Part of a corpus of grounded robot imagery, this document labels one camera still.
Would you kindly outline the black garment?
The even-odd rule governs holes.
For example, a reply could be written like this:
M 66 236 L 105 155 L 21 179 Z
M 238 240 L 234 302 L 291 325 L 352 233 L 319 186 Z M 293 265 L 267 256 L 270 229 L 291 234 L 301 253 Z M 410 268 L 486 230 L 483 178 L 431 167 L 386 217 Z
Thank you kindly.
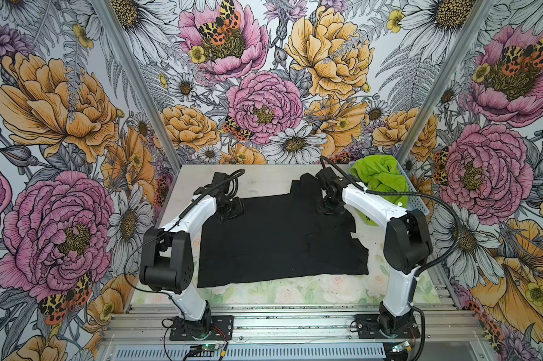
M 326 215 L 318 180 L 303 174 L 288 194 L 243 199 L 244 214 L 202 227 L 198 286 L 312 275 L 366 275 L 369 251 L 352 235 L 353 215 Z

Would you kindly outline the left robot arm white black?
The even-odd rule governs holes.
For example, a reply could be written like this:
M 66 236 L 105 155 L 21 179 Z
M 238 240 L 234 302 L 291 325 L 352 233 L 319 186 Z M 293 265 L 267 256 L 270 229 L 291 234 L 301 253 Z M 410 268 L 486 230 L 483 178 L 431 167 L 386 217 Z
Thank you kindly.
M 171 327 L 170 338 L 175 341 L 207 339 L 216 329 L 209 302 L 193 284 L 192 239 L 214 215 L 227 221 L 244 214 L 237 197 L 238 179 L 244 173 L 243 168 L 232 174 L 216 172 L 212 182 L 198 188 L 176 218 L 144 235 L 139 280 L 152 293 L 165 294 L 180 312 Z

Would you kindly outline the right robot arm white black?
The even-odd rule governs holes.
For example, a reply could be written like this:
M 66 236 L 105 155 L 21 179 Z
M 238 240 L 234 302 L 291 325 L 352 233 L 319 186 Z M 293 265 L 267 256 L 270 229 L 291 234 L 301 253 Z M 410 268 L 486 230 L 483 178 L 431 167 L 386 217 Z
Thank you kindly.
M 390 267 L 387 294 L 379 306 L 375 325 L 388 338 L 400 335 L 411 324 L 418 272 L 432 254 L 432 242 L 423 212 L 395 205 L 381 192 L 371 191 L 350 176 L 339 177 L 322 168 L 316 179 L 325 191 L 319 204 L 322 213 L 355 208 L 385 230 L 384 259 Z

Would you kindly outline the lime green towel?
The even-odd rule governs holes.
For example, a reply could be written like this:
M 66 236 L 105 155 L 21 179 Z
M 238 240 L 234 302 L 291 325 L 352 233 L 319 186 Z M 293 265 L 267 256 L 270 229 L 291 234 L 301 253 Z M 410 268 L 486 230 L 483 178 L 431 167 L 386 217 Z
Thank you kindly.
M 393 156 L 366 156 L 351 165 L 350 173 L 361 185 L 346 187 L 344 201 L 368 218 L 369 225 L 384 230 L 391 218 L 406 214 L 408 181 Z

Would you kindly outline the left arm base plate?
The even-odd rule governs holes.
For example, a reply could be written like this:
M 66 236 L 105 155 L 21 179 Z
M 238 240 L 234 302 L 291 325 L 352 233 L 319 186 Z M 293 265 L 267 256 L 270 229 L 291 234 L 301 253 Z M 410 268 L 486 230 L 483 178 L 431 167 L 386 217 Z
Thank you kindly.
M 231 341 L 235 318 L 215 315 L 198 321 L 175 317 L 169 326 L 170 341 Z

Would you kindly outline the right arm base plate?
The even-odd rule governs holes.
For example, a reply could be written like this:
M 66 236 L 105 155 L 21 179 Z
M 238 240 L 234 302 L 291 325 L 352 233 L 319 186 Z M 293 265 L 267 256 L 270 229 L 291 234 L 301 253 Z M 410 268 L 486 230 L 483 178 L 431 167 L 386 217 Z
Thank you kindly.
M 353 324 L 360 339 L 420 338 L 413 314 L 393 317 L 388 314 L 357 314 Z

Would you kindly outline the right aluminium corner post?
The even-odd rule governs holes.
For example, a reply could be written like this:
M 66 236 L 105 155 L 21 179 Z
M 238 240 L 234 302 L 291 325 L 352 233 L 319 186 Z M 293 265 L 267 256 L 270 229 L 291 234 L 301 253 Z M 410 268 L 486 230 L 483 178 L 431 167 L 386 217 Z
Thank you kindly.
M 488 18 L 489 12 L 494 4 L 495 1 L 493 0 L 476 1 L 474 4 L 469 18 L 464 23 L 462 32 L 456 38 L 453 49 L 447 52 L 446 60 L 444 61 L 438 76 L 432 83 L 432 87 L 420 107 L 411 129 L 408 131 L 405 140 L 402 142 L 401 147 L 396 153 L 396 159 L 399 162 L 403 162 L 408 154 L 411 153 L 420 133 L 432 116 L 432 112 L 434 111 L 441 93 L 444 91 L 447 84 L 450 83 L 450 76 L 456 71 L 457 66 L 470 48 L 471 43 L 477 39 L 477 34 L 485 20 Z

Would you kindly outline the aluminium corner post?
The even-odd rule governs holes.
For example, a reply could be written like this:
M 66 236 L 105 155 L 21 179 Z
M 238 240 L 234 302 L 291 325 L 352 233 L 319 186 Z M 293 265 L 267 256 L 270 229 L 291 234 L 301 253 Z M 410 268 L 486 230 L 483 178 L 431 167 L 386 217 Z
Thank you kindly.
M 135 94 L 149 118 L 150 124 L 156 131 L 158 140 L 168 158 L 174 175 L 178 176 L 182 166 L 181 160 L 159 115 L 159 110 L 149 92 L 146 81 L 137 64 L 136 57 L 130 49 L 131 43 L 120 28 L 112 5 L 109 1 L 94 1 L 93 7 L 102 22 L 107 37 L 109 37 L 113 45 L 115 57 L 122 63 L 130 84 L 133 86 Z
M 402 142 L 401 147 L 396 153 L 396 159 L 399 162 L 403 162 L 408 154 L 411 153 L 420 133 L 432 116 L 432 112 L 434 111 L 441 93 L 444 91 L 447 84 L 450 83 L 450 76 L 456 71 L 457 66 L 470 48 L 471 43 L 477 39 L 477 34 L 485 20 L 488 18 L 489 12 L 494 4 L 495 1 L 493 0 L 476 1 L 474 4 L 469 18 L 464 23 L 462 32 L 456 38 L 453 49 L 447 52 L 446 60 L 444 61 L 438 76 L 432 83 L 432 87 L 420 107 L 411 129 L 408 131 L 405 140 Z

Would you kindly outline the aluminium rail frame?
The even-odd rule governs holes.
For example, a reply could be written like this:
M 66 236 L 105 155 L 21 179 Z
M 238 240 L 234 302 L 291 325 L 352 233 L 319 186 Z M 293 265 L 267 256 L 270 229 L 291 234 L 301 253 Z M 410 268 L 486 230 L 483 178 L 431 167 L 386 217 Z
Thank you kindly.
M 446 305 L 421 305 L 426 318 L 426 340 L 483 341 L 483 329 L 471 311 Z M 376 314 L 375 305 L 224 305 L 215 316 L 232 316 L 234 344 L 358 342 L 350 324 L 358 314 Z M 167 332 L 165 320 L 175 310 L 169 305 L 137 305 L 113 317 L 103 345 L 160 345 Z

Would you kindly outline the left aluminium corner post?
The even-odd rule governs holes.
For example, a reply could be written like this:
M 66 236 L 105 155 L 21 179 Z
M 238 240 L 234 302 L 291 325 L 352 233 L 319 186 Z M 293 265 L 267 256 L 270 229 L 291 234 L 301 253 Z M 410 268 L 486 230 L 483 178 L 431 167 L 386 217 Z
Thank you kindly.
M 159 110 L 149 92 L 146 81 L 137 64 L 136 57 L 130 49 L 131 43 L 120 28 L 112 5 L 109 1 L 94 1 L 93 7 L 102 22 L 107 37 L 109 37 L 113 45 L 115 57 L 122 63 L 130 84 L 133 86 L 135 94 L 149 118 L 150 124 L 156 131 L 158 140 L 168 158 L 174 175 L 178 176 L 182 166 L 181 160 L 159 115 Z

